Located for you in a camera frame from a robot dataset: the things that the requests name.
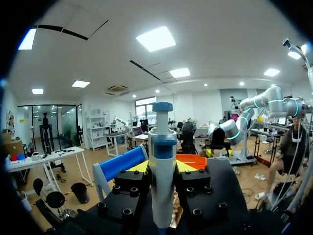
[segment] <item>recessed light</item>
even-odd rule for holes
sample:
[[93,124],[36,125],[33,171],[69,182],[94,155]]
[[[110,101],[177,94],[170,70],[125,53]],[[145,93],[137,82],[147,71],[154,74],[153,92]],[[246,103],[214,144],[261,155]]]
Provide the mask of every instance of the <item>recessed light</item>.
[[279,70],[276,70],[276,69],[268,69],[265,71],[264,75],[265,76],[269,76],[269,77],[274,77],[276,76],[277,74],[279,74],[280,71]]
[[174,77],[187,77],[190,76],[190,72],[188,68],[178,69],[178,70],[171,70],[170,74]]
[[19,50],[32,50],[35,33],[36,33],[35,28],[32,28],[28,31],[28,33],[24,37],[24,39],[23,39],[23,41],[19,47]]
[[301,55],[299,55],[297,52],[294,52],[294,51],[289,51],[288,56],[290,56],[290,57],[292,57],[293,59],[296,59],[296,60],[301,58]]
[[302,50],[303,54],[306,54],[306,53],[307,53],[307,50],[308,50],[308,45],[303,44],[303,45],[301,46],[301,50]]
[[160,50],[167,47],[175,46],[171,32],[166,26],[153,29],[149,32],[139,35],[136,39],[145,47],[149,52]]
[[33,94],[43,94],[44,90],[43,89],[33,89]]
[[80,88],[85,88],[86,86],[88,86],[90,84],[90,82],[84,82],[84,81],[78,81],[76,80],[72,87],[80,87]]

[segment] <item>laptop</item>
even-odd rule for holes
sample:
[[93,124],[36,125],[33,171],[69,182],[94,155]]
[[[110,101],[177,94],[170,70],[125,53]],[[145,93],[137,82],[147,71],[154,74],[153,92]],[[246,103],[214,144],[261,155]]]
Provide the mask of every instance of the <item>laptop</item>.
[[279,126],[285,126],[286,125],[286,118],[285,117],[281,117],[278,119],[278,125]]
[[136,139],[145,140],[149,137],[143,134],[141,127],[133,127],[133,133]]

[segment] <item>orange box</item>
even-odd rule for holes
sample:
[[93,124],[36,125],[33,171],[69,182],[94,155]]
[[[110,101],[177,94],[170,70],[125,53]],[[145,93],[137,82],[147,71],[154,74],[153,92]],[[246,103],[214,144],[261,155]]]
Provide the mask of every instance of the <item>orange box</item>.
[[198,170],[205,169],[207,164],[207,158],[197,154],[176,154],[176,159]]

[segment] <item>red object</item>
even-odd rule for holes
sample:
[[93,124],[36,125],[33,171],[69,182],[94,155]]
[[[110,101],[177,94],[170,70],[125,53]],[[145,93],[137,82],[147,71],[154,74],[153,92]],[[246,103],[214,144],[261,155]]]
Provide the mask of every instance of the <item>red object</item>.
[[197,170],[205,169],[207,163],[207,158],[197,154],[177,154],[176,159]]
[[18,160],[18,156],[17,155],[12,155],[11,156],[11,161],[17,161]]

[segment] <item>computer monitor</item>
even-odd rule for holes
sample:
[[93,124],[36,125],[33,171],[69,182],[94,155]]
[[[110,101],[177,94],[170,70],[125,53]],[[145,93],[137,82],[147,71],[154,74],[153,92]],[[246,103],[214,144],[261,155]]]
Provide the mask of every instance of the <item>computer monitor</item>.
[[155,119],[148,119],[148,124],[149,125],[155,125],[156,124],[156,120]]
[[133,127],[133,133],[135,136],[140,136],[143,134],[141,127]]
[[286,118],[285,117],[281,117],[278,119],[278,124],[280,125],[285,125],[286,124]]

